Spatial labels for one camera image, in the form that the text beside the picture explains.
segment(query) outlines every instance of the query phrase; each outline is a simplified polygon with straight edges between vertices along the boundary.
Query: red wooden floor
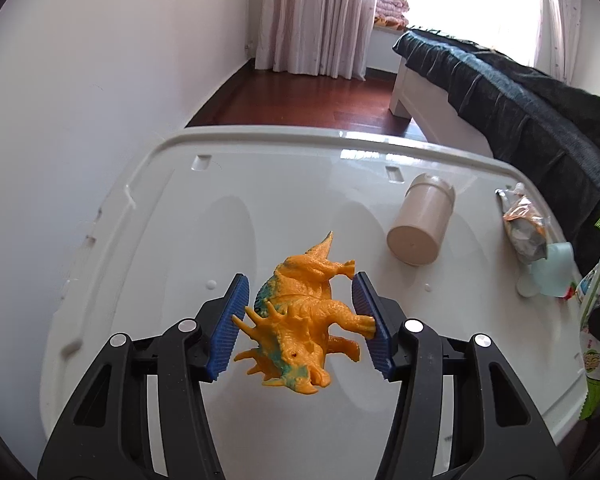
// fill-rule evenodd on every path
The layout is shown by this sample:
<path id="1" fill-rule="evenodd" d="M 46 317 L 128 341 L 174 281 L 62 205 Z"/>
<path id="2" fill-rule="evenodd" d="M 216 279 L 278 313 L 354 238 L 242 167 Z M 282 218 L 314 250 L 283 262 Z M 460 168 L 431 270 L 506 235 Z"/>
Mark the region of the red wooden floor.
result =
<path id="1" fill-rule="evenodd" d="M 391 81 L 252 71 L 214 115 L 213 124 L 319 126 L 402 136 L 408 120 L 394 117 Z"/>

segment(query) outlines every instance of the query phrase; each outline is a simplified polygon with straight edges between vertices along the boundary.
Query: patterned curtain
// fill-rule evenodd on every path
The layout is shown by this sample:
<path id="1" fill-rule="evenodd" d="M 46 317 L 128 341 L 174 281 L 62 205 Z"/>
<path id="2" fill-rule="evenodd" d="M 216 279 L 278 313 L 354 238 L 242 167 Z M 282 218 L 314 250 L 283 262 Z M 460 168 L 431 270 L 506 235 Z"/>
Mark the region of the patterned curtain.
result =
<path id="1" fill-rule="evenodd" d="M 580 41 L 582 0 L 549 0 L 553 18 L 551 76 L 571 84 Z"/>
<path id="2" fill-rule="evenodd" d="M 256 68 L 364 79 L 376 0 L 262 0 Z"/>

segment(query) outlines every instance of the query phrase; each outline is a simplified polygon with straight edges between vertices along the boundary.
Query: dark bedspread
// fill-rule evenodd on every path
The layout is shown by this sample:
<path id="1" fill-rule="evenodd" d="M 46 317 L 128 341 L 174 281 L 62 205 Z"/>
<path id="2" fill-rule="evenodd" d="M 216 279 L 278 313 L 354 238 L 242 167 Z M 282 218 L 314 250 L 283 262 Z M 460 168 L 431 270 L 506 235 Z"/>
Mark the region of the dark bedspread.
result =
<path id="1" fill-rule="evenodd" d="M 421 30 L 394 50 L 448 92 L 458 115 L 484 134 L 493 156 L 540 190 L 573 244 L 582 274 L 600 257 L 600 97 L 571 88 L 476 44 Z"/>

